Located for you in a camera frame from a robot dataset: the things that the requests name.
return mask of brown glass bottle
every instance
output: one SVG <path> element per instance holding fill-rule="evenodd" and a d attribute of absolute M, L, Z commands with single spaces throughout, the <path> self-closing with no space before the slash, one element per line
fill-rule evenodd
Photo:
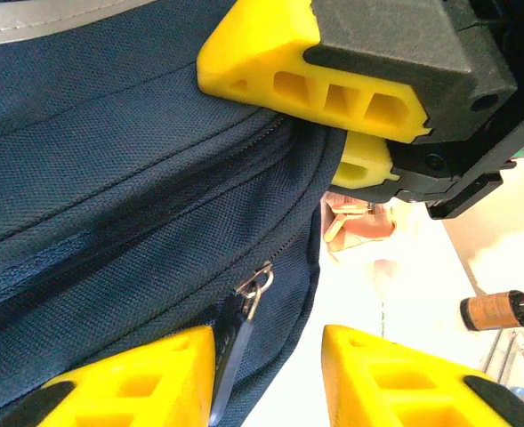
<path fill-rule="evenodd" d="M 521 291 L 466 298 L 459 308 L 465 326 L 472 331 L 524 326 L 524 293 Z"/>

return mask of zipper pull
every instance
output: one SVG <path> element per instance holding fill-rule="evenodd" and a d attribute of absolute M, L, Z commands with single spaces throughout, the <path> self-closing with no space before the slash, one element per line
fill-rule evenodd
<path fill-rule="evenodd" d="M 263 277 L 266 277 L 266 281 L 260 285 Z M 224 415 L 236 374 L 254 331 L 252 321 L 255 311 L 262 294 L 270 288 L 272 282 L 273 266 L 266 262 L 251 278 L 237 286 L 230 300 L 224 304 L 225 309 L 238 307 L 238 310 L 233 310 L 231 317 L 223 322 L 222 348 L 216 361 L 209 426 L 218 425 Z"/>

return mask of bottle label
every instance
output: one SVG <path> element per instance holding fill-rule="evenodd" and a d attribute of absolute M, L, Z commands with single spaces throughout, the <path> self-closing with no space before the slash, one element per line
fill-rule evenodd
<path fill-rule="evenodd" d="M 480 331 L 520 326 L 512 312 L 508 292 L 474 296 L 469 299 L 467 309 L 473 325 Z"/>

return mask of reflective strip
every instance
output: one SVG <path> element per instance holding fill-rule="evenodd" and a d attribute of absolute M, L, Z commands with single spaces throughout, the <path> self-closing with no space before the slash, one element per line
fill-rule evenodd
<path fill-rule="evenodd" d="M 49 36 L 155 0 L 27 0 L 0 3 L 0 44 Z"/>

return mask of navy blue backpack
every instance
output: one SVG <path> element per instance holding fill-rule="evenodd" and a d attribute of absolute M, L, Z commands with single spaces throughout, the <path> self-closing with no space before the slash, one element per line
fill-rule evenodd
<path fill-rule="evenodd" d="M 232 0 L 46 3 L 0 2 L 0 419 L 55 375 L 215 325 L 271 261 L 219 424 L 240 425 L 309 316 L 345 132 L 198 90 Z"/>

